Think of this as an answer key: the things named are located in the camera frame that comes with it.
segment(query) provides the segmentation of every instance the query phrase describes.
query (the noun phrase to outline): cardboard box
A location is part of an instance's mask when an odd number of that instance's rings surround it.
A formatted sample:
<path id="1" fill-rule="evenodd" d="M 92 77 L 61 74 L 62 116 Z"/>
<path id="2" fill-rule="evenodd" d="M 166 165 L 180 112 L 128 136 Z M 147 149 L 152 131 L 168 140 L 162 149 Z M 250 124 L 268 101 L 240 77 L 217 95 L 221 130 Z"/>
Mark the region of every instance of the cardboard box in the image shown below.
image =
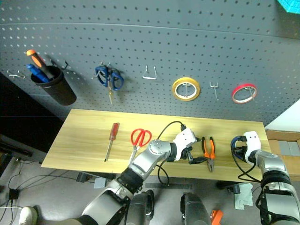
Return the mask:
<path id="1" fill-rule="evenodd" d="M 291 180 L 300 180 L 300 156 L 282 155 L 278 143 L 278 141 L 288 141 L 300 144 L 300 133 L 267 130 L 266 134 L 269 140 L 271 152 L 282 158 Z"/>

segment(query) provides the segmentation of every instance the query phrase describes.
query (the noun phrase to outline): blue pen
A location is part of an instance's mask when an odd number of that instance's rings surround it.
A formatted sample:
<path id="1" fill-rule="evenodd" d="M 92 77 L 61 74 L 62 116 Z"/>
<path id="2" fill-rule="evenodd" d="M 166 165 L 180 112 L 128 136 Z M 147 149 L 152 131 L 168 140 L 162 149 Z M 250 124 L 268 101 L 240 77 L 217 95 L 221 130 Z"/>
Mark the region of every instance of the blue pen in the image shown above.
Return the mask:
<path id="1" fill-rule="evenodd" d="M 32 74 L 34 76 L 36 76 L 39 80 L 41 80 L 43 83 L 48 83 L 50 82 L 49 78 L 38 68 L 36 68 L 34 65 L 27 64 L 26 65 L 27 69 L 30 70 L 30 72 L 32 72 Z"/>

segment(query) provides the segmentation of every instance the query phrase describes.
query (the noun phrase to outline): red scissors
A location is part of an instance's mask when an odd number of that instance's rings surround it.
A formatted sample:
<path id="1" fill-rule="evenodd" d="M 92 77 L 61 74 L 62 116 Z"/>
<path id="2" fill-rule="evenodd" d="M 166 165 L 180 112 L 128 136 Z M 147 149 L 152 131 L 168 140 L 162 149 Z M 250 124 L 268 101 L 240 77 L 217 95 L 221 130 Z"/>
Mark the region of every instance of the red scissors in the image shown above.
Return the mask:
<path id="1" fill-rule="evenodd" d="M 135 133 L 137 132 L 140 132 L 136 139 L 133 140 L 133 137 L 135 135 Z M 149 134 L 149 139 L 144 143 L 144 138 L 145 138 L 145 135 L 146 134 Z M 131 143 L 133 144 L 133 151 L 131 153 L 131 156 L 130 156 L 130 160 L 129 160 L 129 164 L 132 163 L 133 159 L 135 158 L 135 154 L 136 152 L 143 146 L 145 146 L 146 144 L 149 143 L 149 141 L 151 140 L 151 137 L 152 137 L 152 133 L 148 130 L 144 130 L 144 129 L 135 129 L 132 133 L 131 133 Z"/>

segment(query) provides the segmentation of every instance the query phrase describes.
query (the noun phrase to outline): pliers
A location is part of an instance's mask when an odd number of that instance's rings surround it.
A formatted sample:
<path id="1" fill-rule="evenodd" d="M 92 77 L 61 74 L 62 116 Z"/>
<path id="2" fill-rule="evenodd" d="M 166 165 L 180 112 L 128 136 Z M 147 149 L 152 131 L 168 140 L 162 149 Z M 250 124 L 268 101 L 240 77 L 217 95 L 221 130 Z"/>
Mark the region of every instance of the pliers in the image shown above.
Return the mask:
<path id="1" fill-rule="evenodd" d="M 210 137 L 210 146 L 211 146 L 211 152 L 210 154 L 207 152 L 206 150 L 206 141 L 205 141 L 205 137 L 202 137 L 202 151 L 204 153 L 204 157 L 207 158 L 207 166 L 208 169 L 210 170 L 210 172 L 212 172 L 214 170 L 214 159 L 215 159 L 215 144 L 214 144 L 214 140 L 212 139 L 212 137 Z"/>

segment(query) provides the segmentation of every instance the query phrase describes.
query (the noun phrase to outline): yellow tape roll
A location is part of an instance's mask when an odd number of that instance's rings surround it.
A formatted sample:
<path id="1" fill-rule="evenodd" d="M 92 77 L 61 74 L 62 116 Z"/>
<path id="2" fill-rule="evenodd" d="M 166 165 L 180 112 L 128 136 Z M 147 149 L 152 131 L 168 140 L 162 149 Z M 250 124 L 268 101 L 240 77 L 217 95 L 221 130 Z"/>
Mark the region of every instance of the yellow tape roll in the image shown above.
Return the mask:
<path id="1" fill-rule="evenodd" d="M 180 85 L 183 85 L 183 84 L 192 85 L 195 89 L 194 93 L 189 96 L 184 96 L 184 95 L 178 94 L 177 89 Z M 188 101 L 194 100 L 195 98 L 197 98 L 199 96 L 200 86 L 199 86 L 199 83 L 195 79 L 193 79 L 191 77 L 182 77 L 174 82 L 174 84 L 172 86 L 172 92 L 173 92 L 173 95 L 175 96 L 175 98 L 177 98 L 181 101 L 188 102 Z"/>

